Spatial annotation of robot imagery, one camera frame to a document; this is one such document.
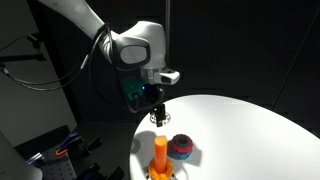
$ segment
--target white table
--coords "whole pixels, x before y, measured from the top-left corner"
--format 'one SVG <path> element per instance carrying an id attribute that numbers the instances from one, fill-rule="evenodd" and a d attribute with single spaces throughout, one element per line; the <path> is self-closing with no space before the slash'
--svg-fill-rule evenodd
<path id="1" fill-rule="evenodd" d="M 153 140 L 190 136 L 187 160 L 171 159 L 179 180 L 319 180 L 320 140 L 290 120 L 244 101 L 193 95 L 165 103 L 171 121 L 157 128 L 147 115 L 130 154 L 132 180 L 143 180 Z"/>

